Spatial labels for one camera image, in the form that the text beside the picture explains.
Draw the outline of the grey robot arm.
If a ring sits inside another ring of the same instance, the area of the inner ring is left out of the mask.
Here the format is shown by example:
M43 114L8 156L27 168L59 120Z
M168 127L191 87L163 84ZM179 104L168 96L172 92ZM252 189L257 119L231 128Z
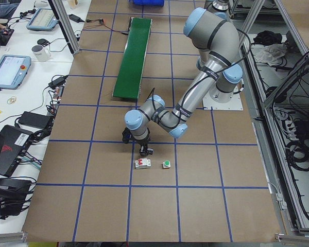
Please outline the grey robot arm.
M210 87L215 85L224 70L236 65L235 57L239 50L239 35L229 21L198 7L187 18L183 33L192 44L207 53L200 61L198 75L187 88L172 111L165 107L164 100L154 93L136 110L125 114L125 129L122 141L135 141L140 145L141 156L148 156L153 150L148 147L150 129L148 123L155 122L173 138L182 137L187 131L187 120L198 107Z

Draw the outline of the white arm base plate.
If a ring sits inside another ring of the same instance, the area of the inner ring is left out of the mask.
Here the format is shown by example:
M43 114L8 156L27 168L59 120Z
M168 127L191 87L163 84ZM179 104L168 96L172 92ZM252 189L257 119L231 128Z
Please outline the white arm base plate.
M210 93L207 92L202 100L203 108L205 110L217 111L242 111L243 105L240 94L231 95L230 98L224 98L224 101L217 101L212 98Z

